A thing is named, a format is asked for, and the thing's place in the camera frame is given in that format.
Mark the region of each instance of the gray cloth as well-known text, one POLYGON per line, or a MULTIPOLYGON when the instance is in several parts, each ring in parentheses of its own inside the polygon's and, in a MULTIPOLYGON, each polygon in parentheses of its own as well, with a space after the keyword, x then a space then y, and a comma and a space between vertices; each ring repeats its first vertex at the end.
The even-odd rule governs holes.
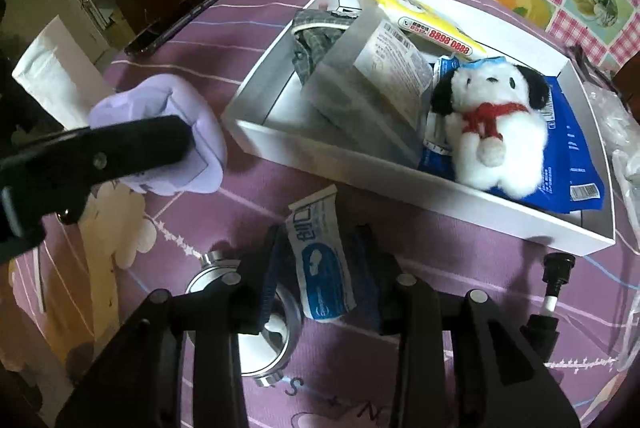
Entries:
POLYGON ((293 68, 303 85, 316 65, 353 23, 356 15, 320 9, 302 9, 291 23, 294 39, 293 68))

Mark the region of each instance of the blue package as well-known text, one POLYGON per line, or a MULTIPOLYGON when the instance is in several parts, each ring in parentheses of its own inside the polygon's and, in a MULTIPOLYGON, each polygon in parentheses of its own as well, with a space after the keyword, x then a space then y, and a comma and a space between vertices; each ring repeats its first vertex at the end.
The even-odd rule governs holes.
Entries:
MULTIPOLYGON (((434 80, 457 69, 457 58, 441 58, 434 68, 434 80)), ((548 141, 545 147, 544 181, 537 191, 519 202, 556 213, 577 210, 600 210, 605 195, 604 185, 596 172, 587 142, 574 113, 566 100, 558 80, 545 76, 549 84, 550 97, 542 115, 548 126, 548 141)), ((418 169, 454 180, 455 173, 449 147, 444 139, 442 118, 430 114, 422 159, 418 169)), ((489 193, 508 198, 498 188, 489 193)))
POLYGON ((285 221, 302 310, 318 322, 339 318, 356 306, 335 213, 336 193, 331 185, 291 204, 285 221))

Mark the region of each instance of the black phone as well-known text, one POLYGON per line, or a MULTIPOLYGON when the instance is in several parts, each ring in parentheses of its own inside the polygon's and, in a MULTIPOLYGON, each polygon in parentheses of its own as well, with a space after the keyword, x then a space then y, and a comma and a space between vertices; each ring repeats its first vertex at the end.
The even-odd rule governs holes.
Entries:
POLYGON ((171 15, 159 18, 136 36, 124 47, 124 52, 129 56, 153 54, 180 29, 217 1, 219 0, 183 0, 171 15))

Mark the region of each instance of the black ears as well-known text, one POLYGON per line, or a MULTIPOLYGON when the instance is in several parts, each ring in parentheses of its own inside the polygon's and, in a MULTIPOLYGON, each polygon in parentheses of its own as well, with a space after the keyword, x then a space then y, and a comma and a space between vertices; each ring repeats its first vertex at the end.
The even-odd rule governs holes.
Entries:
POLYGON ((448 116, 453 112, 451 104, 451 80, 455 70, 449 71, 440 78, 431 95, 431 109, 436 114, 448 116))
POLYGON ((529 84, 529 106, 534 110, 545 108, 549 100, 549 85, 538 71, 523 65, 515 66, 529 84))

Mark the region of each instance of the white paper towel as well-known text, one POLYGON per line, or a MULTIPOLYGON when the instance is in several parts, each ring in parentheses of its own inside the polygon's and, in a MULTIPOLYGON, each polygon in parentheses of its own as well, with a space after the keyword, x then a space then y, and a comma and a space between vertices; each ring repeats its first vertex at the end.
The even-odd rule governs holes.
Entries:
POLYGON ((114 92, 58 16, 29 45, 12 76, 67 130, 88 126, 89 111, 114 92))

